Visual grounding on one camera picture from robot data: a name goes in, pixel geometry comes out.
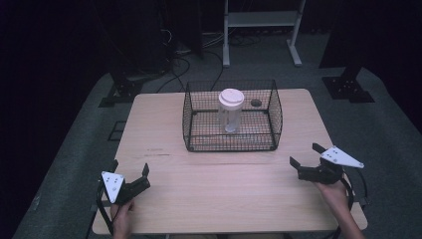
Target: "metal leg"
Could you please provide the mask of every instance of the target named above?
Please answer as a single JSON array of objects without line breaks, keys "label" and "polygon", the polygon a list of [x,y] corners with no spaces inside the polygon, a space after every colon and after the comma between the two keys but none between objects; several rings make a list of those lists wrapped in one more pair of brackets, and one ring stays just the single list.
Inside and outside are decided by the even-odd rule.
[{"label": "metal leg", "polygon": [[301,61],[301,58],[299,57],[298,51],[296,50],[295,43],[296,43],[296,38],[298,36],[299,27],[301,26],[302,16],[304,15],[304,9],[305,9],[305,3],[306,2],[307,2],[307,0],[301,1],[301,5],[300,5],[299,10],[298,10],[298,17],[296,19],[295,27],[294,27],[294,30],[293,30],[292,39],[287,40],[288,47],[289,47],[289,50],[291,52],[291,55],[292,55],[292,58],[293,58],[293,61],[294,61],[296,67],[300,67],[302,65],[302,61]]},{"label": "metal leg", "polygon": [[229,55],[229,0],[225,1],[224,7],[224,44],[223,44],[223,67],[230,67]]}]

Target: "black wire basket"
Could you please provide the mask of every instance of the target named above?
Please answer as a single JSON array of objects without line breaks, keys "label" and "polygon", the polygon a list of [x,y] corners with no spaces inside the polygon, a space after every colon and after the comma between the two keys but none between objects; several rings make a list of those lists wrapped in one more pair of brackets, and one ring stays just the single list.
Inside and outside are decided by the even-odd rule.
[{"label": "black wire basket", "polygon": [[[244,96],[236,132],[222,129],[219,94],[237,89]],[[274,80],[189,82],[183,106],[183,139],[189,151],[275,150],[283,127],[283,112]]]}]

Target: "clear plastic cup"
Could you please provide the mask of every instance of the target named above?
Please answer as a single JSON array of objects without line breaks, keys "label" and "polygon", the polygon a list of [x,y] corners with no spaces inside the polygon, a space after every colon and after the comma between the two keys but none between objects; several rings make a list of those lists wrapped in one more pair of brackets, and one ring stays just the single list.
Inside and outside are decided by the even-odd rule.
[{"label": "clear plastic cup", "polygon": [[226,89],[220,93],[218,117],[226,132],[235,132],[241,123],[242,106],[245,96],[236,89]]}]

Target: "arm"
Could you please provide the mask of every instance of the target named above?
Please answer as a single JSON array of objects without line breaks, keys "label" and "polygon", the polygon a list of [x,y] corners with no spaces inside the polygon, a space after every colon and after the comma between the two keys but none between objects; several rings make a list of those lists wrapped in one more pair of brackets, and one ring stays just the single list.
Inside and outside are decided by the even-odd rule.
[{"label": "arm", "polygon": [[133,199],[124,205],[112,204],[110,214],[113,228],[113,239],[127,239],[131,234],[130,217],[128,211],[134,205]]},{"label": "arm", "polygon": [[348,209],[344,185],[340,181],[329,185],[316,182],[315,185],[322,194],[332,215],[337,220],[344,237],[353,239],[364,238]]}]

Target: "tripod base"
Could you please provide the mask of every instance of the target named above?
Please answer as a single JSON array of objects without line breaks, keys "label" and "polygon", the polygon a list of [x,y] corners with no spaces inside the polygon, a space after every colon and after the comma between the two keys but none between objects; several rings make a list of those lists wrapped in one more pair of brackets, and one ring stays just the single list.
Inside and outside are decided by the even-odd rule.
[{"label": "tripod base", "polygon": [[323,77],[323,82],[334,100],[349,100],[351,103],[374,103],[369,92],[364,91],[357,80],[342,77]]}]

